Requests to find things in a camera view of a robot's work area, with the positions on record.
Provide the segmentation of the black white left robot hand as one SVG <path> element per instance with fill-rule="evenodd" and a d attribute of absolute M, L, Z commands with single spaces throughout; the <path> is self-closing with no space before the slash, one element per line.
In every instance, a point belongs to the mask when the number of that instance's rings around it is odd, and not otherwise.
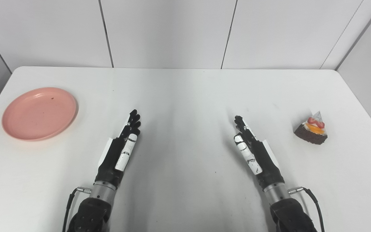
<path fill-rule="evenodd" d="M 140 135 L 140 125 L 138 111 L 131 111 L 120 135 L 111 140 L 105 158 L 98 168 L 95 182 L 111 184 L 115 188 L 119 187 L 135 143 Z"/>

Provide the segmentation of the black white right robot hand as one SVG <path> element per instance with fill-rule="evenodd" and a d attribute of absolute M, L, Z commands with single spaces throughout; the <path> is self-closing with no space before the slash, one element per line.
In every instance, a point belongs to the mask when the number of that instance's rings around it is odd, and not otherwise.
<path fill-rule="evenodd" d="M 270 185 L 284 183 L 280 169 L 273 161 L 264 143 L 255 137 L 251 128 L 240 115 L 234 117 L 234 122 L 239 131 L 234 136 L 234 142 L 246 164 L 256 176 L 260 187 L 264 190 Z"/>

